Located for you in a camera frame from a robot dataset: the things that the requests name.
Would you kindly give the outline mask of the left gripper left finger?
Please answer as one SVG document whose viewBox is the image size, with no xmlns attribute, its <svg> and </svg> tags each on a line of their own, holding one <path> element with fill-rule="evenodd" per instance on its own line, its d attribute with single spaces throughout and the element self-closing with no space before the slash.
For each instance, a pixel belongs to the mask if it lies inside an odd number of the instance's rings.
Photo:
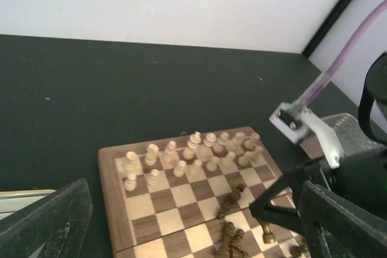
<svg viewBox="0 0 387 258">
<path fill-rule="evenodd" d="M 93 204 L 80 178 L 1 220 L 1 257 L 79 257 Z"/>
</svg>

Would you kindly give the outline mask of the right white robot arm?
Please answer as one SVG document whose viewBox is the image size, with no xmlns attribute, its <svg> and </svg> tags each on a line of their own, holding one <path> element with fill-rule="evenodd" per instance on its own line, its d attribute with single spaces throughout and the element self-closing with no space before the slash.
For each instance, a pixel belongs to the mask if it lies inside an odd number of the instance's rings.
<svg viewBox="0 0 387 258">
<path fill-rule="evenodd" d="M 321 185 L 367 212 L 386 219 L 386 139 L 371 129 L 370 113 L 377 103 L 386 111 L 386 54 L 383 53 L 370 67 L 365 78 L 358 108 L 358 126 L 362 133 L 354 142 L 356 150 L 347 152 L 349 142 L 338 129 L 324 121 L 318 127 L 327 133 L 317 135 L 324 155 L 296 166 L 283 174 L 261 194 L 249 209 L 263 230 L 264 242 L 275 238 L 270 224 L 276 224 L 301 234 L 301 219 L 295 209 L 271 205 L 271 199 L 289 187 L 293 202 L 298 205 L 305 182 Z"/>
</svg>

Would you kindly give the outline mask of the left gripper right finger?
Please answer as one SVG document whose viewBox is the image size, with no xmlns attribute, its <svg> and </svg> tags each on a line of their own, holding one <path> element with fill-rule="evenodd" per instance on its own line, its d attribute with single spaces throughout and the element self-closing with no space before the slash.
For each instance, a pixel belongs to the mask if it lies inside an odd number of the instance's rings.
<svg viewBox="0 0 387 258">
<path fill-rule="evenodd" d="M 386 257 L 386 221 L 307 181 L 299 201 L 311 257 Z"/>
</svg>

